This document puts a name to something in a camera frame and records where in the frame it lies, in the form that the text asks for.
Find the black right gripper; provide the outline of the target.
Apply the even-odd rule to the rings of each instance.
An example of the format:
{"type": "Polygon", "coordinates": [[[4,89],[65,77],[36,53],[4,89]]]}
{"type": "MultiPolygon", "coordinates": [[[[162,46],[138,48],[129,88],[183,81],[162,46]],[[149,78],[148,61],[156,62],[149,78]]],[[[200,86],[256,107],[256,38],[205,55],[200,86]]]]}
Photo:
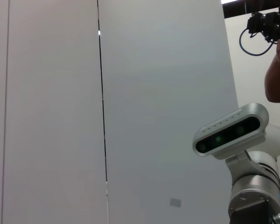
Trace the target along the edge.
{"type": "Polygon", "coordinates": [[[274,211],[267,201],[232,213],[232,224],[272,224],[274,211]]]}

